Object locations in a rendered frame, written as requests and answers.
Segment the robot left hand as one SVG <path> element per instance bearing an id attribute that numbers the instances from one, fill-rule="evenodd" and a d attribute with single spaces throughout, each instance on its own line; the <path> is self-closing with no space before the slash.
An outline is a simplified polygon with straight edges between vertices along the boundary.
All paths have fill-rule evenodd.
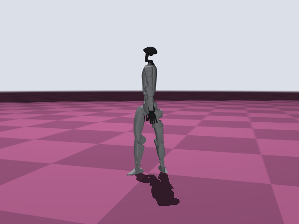
<path id="1" fill-rule="evenodd" d="M 148 117 L 147 117 L 147 121 L 149 120 L 149 123 L 151 124 L 151 122 L 152 122 L 152 124 L 155 124 L 155 120 L 156 120 L 156 122 L 157 122 L 157 119 L 156 119 L 156 115 L 155 115 L 155 108 L 154 108 L 154 106 L 153 106 L 153 110 L 154 111 L 149 111 L 149 115 L 148 115 Z M 153 121 L 154 121 L 154 123 L 153 123 Z M 158 123 L 158 122 L 157 122 Z"/>

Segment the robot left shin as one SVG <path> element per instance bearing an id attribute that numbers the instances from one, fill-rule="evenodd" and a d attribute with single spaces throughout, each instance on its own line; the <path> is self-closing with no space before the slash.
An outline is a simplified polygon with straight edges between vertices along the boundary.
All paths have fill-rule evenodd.
<path id="1" fill-rule="evenodd" d="M 164 143 L 160 143 L 159 146 L 156 146 L 157 155 L 159 157 L 160 166 L 164 166 L 164 157 L 165 157 L 165 149 Z"/>

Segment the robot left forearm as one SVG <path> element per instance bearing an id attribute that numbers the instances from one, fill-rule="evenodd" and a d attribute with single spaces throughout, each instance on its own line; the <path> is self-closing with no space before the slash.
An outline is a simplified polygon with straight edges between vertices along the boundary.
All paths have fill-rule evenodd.
<path id="1" fill-rule="evenodd" d="M 147 91 L 147 99 L 148 99 L 148 106 L 149 106 L 149 111 L 154 111 L 153 110 L 153 106 L 154 106 L 154 92 L 152 90 L 152 87 L 151 86 L 147 86 L 146 87 L 146 91 Z"/>

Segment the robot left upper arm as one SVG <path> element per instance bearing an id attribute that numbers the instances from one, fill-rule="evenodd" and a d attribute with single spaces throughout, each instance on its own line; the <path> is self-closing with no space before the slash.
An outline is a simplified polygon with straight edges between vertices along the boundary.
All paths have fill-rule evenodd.
<path id="1" fill-rule="evenodd" d="M 148 84 L 147 86 L 151 86 L 152 89 L 153 89 L 153 67 L 152 66 L 145 66 L 144 67 L 144 72 L 145 72 L 145 75 L 146 75 L 146 82 Z M 145 92 L 147 92 L 146 87 L 144 88 Z"/>

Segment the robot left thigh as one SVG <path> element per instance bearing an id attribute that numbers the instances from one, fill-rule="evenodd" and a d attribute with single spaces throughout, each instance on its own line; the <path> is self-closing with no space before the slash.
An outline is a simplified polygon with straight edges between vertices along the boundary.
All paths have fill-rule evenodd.
<path id="1" fill-rule="evenodd" d="M 155 135 L 156 135 L 156 138 L 154 139 L 154 143 L 155 143 L 155 146 L 159 146 L 160 143 L 164 143 L 164 132 L 163 132 L 163 123 L 161 120 L 159 120 L 161 117 L 163 117 L 163 111 L 161 109 L 158 109 L 155 107 L 155 115 L 156 115 L 156 119 L 157 119 L 157 122 L 155 120 L 155 124 L 152 124 L 152 127 L 154 128 L 155 130 Z M 154 121 L 153 121 L 154 123 Z"/>

